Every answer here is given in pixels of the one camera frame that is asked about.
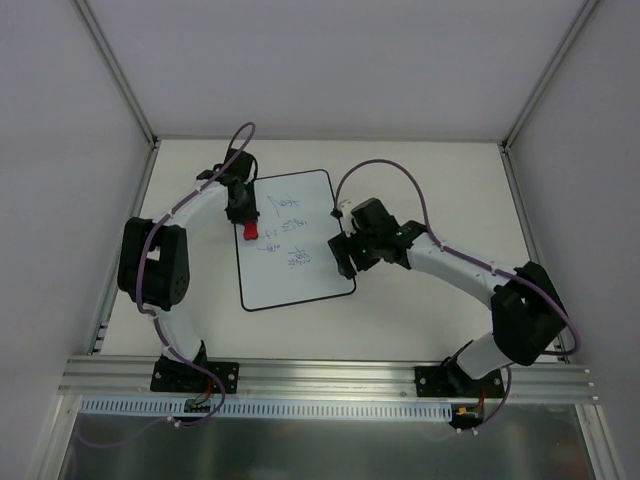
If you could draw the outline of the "red whiteboard eraser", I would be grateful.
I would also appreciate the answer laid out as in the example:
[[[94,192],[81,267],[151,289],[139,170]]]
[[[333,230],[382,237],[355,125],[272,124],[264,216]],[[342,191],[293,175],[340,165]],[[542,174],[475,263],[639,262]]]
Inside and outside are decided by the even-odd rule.
[[[259,238],[258,229],[255,229],[253,221],[246,222],[246,230],[243,231],[243,238],[246,241],[256,240]]]

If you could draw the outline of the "white whiteboard black frame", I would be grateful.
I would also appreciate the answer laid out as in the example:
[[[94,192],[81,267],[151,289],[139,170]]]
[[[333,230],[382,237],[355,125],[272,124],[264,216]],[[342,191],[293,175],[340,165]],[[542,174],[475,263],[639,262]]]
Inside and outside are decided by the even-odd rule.
[[[259,178],[256,240],[236,229],[241,305],[248,312],[347,296],[328,241],[342,232],[330,215],[334,192],[322,169]]]

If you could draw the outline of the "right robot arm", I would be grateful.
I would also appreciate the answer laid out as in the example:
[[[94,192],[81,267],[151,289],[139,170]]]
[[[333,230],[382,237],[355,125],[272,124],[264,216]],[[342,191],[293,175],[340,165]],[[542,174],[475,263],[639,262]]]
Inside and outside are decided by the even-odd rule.
[[[347,279],[381,261],[434,276],[465,292],[491,312],[491,330],[445,358],[420,382],[437,396],[469,396],[504,367],[530,366],[565,326],[566,312],[546,270],[535,262],[503,269],[437,242],[417,221],[398,223],[377,198],[357,206],[344,201],[332,216],[343,230],[328,242]]]

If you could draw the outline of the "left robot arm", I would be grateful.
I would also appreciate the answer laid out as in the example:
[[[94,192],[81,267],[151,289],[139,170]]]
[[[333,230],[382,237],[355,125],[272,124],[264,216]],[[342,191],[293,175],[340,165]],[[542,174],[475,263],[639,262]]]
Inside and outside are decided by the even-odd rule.
[[[150,318],[163,347],[153,391],[223,391],[220,374],[208,365],[205,342],[181,305],[190,285],[189,239],[221,213],[241,228],[245,240],[258,239],[257,173],[254,155],[230,148],[225,162],[202,171],[192,191],[168,212],[125,223],[117,286]]]

